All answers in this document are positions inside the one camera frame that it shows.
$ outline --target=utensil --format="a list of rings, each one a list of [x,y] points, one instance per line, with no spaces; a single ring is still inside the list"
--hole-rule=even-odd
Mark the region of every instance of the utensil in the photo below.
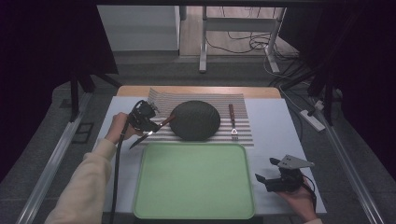
[[[233,141],[238,140],[238,132],[235,128],[235,114],[233,113],[233,104],[229,104],[228,108],[230,109],[230,117],[231,117],[231,124],[233,125],[233,129],[231,130],[231,138]]]
[[[146,138],[148,138],[150,135],[152,135],[153,133],[158,132],[161,127],[165,126],[167,123],[169,123],[169,121],[171,121],[172,119],[174,119],[176,116],[175,115],[171,115],[169,116],[169,118],[167,118],[166,120],[164,120],[163,122],[161,122],[157,128],[154,131],[148,132],[145,135],[143,135],[142,137],[140,137],[139,139],[137,139],[129,149],[135,147],[137,144],[141,143],[143,140],[145,140]]]

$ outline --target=green tray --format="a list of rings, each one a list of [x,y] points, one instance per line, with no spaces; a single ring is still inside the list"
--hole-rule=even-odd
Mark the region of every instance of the green tray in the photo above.
[[[154,219],[248,219],[254,215],[247,155],[238,144],[150,143],[134,214]]]

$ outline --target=white table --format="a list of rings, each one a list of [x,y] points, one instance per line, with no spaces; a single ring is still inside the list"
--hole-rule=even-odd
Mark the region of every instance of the white table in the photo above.
[[[113,115],[119,112],[130,113],[134,104],[139,100],[147,100],[147,97],[115,96],[106,113],[102,128],[98,134],[98,139],[106,135]],[[286,102],[284,99],[245,97],[245,103],[255,146],[254,149],[247,150],[250,178],[256,206],[255,216],[293,214],[283,199],[273,192],[267,192],[264,184],[258,182],[255,177],[255,174],[258,174],[270,179],[279,178],[277,167],[269,162],[269,158],[271,157],[282,160],[286,154],[289,154],[306,160]],[[140,146],[129,150],[129,146],[136,139],[137,136],[133,136],[131,139],[124,141],[121,148],[119,191],[116,209],[119,213],[132,214],[133,212],[134,192],[143,152],[143,147]],[[310,168],[304,168],[302,172],[315,183]],[[105,212],[111,210],[113,176],[114,174],[110,177],[107,184]],[[318,187],[316,194],[318,197],[317,213],[324,214],[326,213],[326,209],[318,193]]]

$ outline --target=cable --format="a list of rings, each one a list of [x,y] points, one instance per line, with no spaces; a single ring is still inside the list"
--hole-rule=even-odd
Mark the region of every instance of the cable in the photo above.
[[[312,186],[314,187],[314,190],[312,190],[311,188],[309,188],[309,186],[307,186],[305,183],[302,184],[302,187],[305,188],[312,197],[312,204],[314,205],[314,211],[317,211],[317,195],[315,194],[315,184],[314,181],[312,181],[308,176],[305,176],[305,178],[307,178],[309,181],[311,181]]]
[[[275,17],[276,7],[274,7],[273,18]]]
[[[294,69],[293,71],[291,71],[289,74],[285,75],[282,78],[278,78],[274,84],[274,86],[276,86],[276,84],[280,83],[281,81],[283,81],[285,78],[287,79],[291,79],[293,76],[295,76],[296,74],[298,74],[301,70],[303,70],[306,67],[306,63],[302,63],[300,64],[296,69]]]
[[[279,89],[280,89],[280,91],[286,96],[286,98],[288,98],[288,100],[289,100],[295,107],[297,107],[300,111],[303,111],[299,106],[297,106],[297,104],[295,104],[295,103],[289,98],[289,96],[288,96],[285,92],[283,92],[283,90],[282,90],[282,85],[279,85]]]
[[[315,107],[313,105],[311,105],[302,95],[298,94],[295,91],[289,90],[291,91],[294,95],[300,97],[304,102],[306,102],[310,107],[312,107],[313,110],[316,110]]]
[[[255,50],[254,48],[252,48],[252,49],[249,49],[249,50],[246,50],[246,51],[232,51],[232,50],[229,50],[229,49],[224,49],[224,48],[221,48],[221,47],[216,47],[216,46],[213,46],[213,45],[211,45],[210,43],[209,43],[209,41],[206,39],[206,43],[210,46],[210,47],[212,47],[212,48],[214,48],[214,49],[222,49],[222,50],[225,50],[225,51],[228,51],[228,52],[231,52],[231,53],[248,53],[248,52],[251,52],[251,51],[253,51],[253,50]]]
[[[115,162],[115,168],[114,168],[114,187],[113,187],[113,202],[111,204],[111,213],[110,213],[110,224],[114,222],[114,215],[116,213],[116,205],[117,205],[117,192],[119,188],[119,168],[120,168],[120,152],[121,152],[121,146],[122,146],[122,141],[125,137],[126,130],[128,129],[129,121],[127,120],[124,124],[124,127],[122,129],[121,135],[120,135],[120,141],[117,146],[117,151],[116,151],[116,162]]]
[[[267,69],[266,69],[266,67],[265,67],[265,60],[266,60],[266,58],[264,59],[264,69],[265,69],[265,71],[267,71]],[[284,71],[284,72],[282,72],[282,74],[283,74],[283,76],[278,76],[278,75],[276,75],[276,78],[274,78],[269,84],[268,84],[268,87],[271,87],[272,86],[272,83],[274,82],[274,81],[276,81],[276,80],[278,80],[280,77],[284,77],[284,75],[286,74],[286,72],[294,65],[294,63],[295,62],[297,62],[296,60],[295,61],[293,61],[291,64],[289,64],[289,66],[286,68],[286,70]]]
[[[220,10],[222,16],[223,16],[223,17],[226,17],[224,7],[220,7],[219,10]],[[258,11],[257,16],[256,16],[257,18],[259,18],[260,11],[261,11],[261,8],[259,7],[259,11]],[[247,16],[248,18],[251,18],[251,17],[252,17],[252,12],[253,12],[253,7],[251,7],[251,8],[249,9],[249,14],[248,14],[248,16]],[[239,52],[238,52],[238,51],[233,51],[233,50],[229,50],[229,49],[217,47],[217,46],[214,46],[214,45],[210,44],[209,41],[207,40],[207,38],[206,38],[206,43],[207,43],[210,47],[212,47],[212,48],[215,48],[215,49],[222,49],[222,50],[225,50],[225,51],[228,51],[228,52],[231,52],[231,53],[248,53],[248,52],[251,52],[251,51],[253,51],[253,50],[264,50],[264,49],[265,49],[265,46],[268,45],[268,41],[269,41],[269,39],[270,39],[269,37],[266,37],[266,35],[270,35],[270,34],[253,35],[253,33],[250,32],[250,35],[249,35],[249,36],[244,36],[244,37],[232,37],[232,36],[230,35],[230,32],[227,32],[227,34],[228,34],[228,37],[230,37],[230,38],[233,39],[233,40],[242,40],[242,39],[248,39],[248,38],[249,38],[249,39],[250,39],[250,40],[249,40],[249,47],[250,47],[250,50],[239,51]],[[267,40],[267,41],[258,41],[257,39],[259,39],[259,38],[263,38],[263,39],[265,39],[265,40]]]
[[[264,57],[264,70],[267,72],[267,74],[269,74],[269,75],[271,75],[271,76],[274,76],[274,77],[281,77],[281,78],[290,79],[290,77],[283,77],[283,76],[281,76],[281,75],[279,75],[279,74],[275,74],[275,73],[272,73],[272,72],[268,71],[267,67],[265,66],[265,61],[266,61],[266,59],[267,59],[267,56]],[[301,82],[301,83],[302,83],[302,84],[305,84],[305,85],[307,85],[307,86],[309,86],[309,83],[306,83],[306,82]]]
[[[289,61],[289,60],[296,60],[300,58],[300,53],[293,51],[293,56],[285,56],[280,53],[280,51],[277,49],[277,44],[274,44],[274,55],[281,61]]]

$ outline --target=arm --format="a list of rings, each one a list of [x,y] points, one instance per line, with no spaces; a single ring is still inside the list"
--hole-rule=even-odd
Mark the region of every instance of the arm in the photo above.
[[[105,139],[93,152],[84,155],[83,162],[73,173],[46,223],[101,223],[106,184],[111,175],[110,161],[127,118],[128,115],[123,113],[113,117]],[[133,134],[142,133],[130,125],[125,139]]]

